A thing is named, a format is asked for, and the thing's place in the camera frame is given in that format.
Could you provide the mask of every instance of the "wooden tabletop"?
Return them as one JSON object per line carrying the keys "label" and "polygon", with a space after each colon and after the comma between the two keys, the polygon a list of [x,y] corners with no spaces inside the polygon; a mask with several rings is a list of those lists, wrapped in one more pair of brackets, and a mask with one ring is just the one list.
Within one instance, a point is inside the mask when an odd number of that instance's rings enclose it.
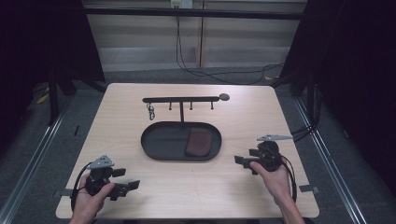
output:
{"label": "wooden tabletop", "polygon": [[[229,101],[184,104],[185,121],[205,122],[221,133],[222,145],[210,161],[155,161],[140,143],[145,129],[158,121],[180,121],[178,104],[153,104],[155,119],[143,98],[230,95]],[[239,164],[234,155],[248,157],[257,148],[256,138],[266,134],[290,135],[274,89],[263,86],[111,84],[91,126],[76,166],[67,183],[73,188],[79,171],[104,154],[126,168],[126,175],[110,178],[126,184],[140,180],[139,189],[111,202],[106,199],[98,218],[265,218],[281,217],[262,179]],[[292,140],[277,142],[280,153],[294,167],[297,186],[308,185]],[[304,217],[318,216],[312,192],[298,189],[297,205]],[[70,199],[62,197],[56,215],[70,218]]]}

